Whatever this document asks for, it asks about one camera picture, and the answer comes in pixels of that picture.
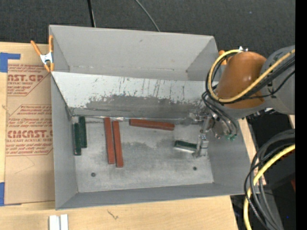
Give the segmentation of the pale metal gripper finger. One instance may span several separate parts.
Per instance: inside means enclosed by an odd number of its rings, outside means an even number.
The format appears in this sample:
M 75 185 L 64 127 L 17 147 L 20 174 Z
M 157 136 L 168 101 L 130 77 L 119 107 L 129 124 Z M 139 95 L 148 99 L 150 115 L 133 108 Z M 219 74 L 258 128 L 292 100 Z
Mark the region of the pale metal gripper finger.
M 209 141 L 207 139 L 207 136 L 205 134 L 200 134 L 198 136 L 198 144 L 197 144 L 197 149 L 207 149 L 209 145 Z
M 195 152 L 192 153 L 192 156 L 194 158 L 200 158 L 200 157 L 207 156 L 207 149 L 206 148 L 197 149 L 195 150 Z

